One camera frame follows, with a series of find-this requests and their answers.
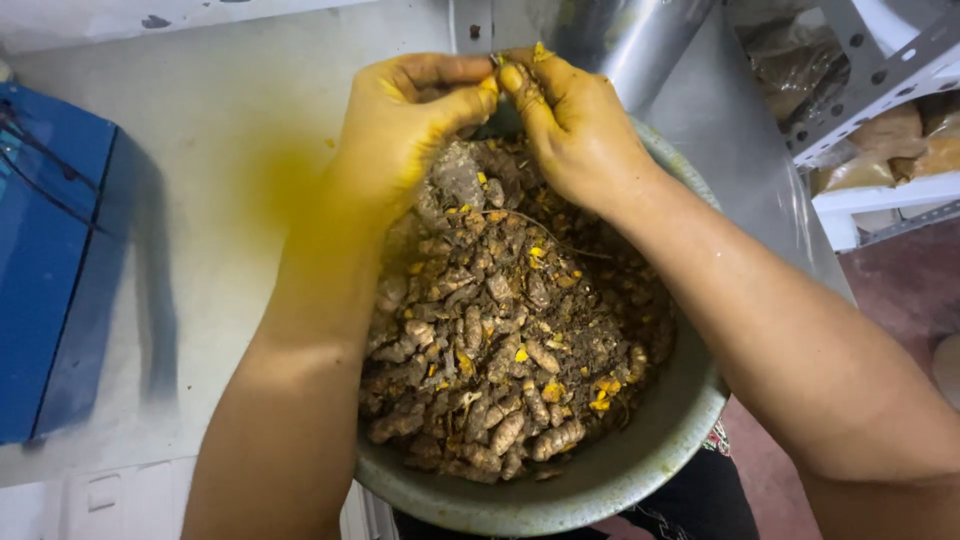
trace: red floor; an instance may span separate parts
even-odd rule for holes
[[[861,311],[928,374],[933,349],[960,332],[960,218],[840,256]],[[819,540],[793,463],[736,399],[724,411],[731,452],[762,540]]]

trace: hand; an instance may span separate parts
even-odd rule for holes
[[[442,54],[404,55],[360,70],[330,167],[338,191],[383,209],[387,219],[400,216],[448,140],[496,110],[492,73],[486,57]]]
[[[604,215],[651,173],[610,80],[536,47],[503,53],[498,79],[514,99],[544,177],[568,201]]]

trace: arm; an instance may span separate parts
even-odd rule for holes
[[[409,55],[357,74],[340,152],[294,210],[273,296],[210,420],[183,538],[338,536],[383,234],[444,139],[493,112],[491,73],[486,59]],[[446,85],[468,86],[420,104]]]
[[[508,56],[499,77],[548,180],[659,270],[797,464],[825,536],[957,534],[960,416],[903,348],[657,167],[605,78],[542,50]]]

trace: metal bowl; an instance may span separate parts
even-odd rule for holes
[[[703,177],[653,129],[634,120],[651,156],[719,208]],[[700,449],[730,392],[700,335],[678,315],[677,348],[623,431],[584,447],[548,482],[484,485],[413,471],[400,454],[357,436],[357,481],[393,507],[434,525],[483,536],[534,536],[598,522],[642,500]]]

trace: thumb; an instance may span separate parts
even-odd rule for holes
[[[514,106],[523,119],[523,128],[534,144],[543,147],[560,129],[553,111],[546,104],[540,86],[521,64],[507,63],[500,68],[500,85],[514,99]]]
[[[493,76],[477,86],[453,90],[427,104],[444,135],[453,135],[468,126],[478,126],[496,111],[497,87]]]

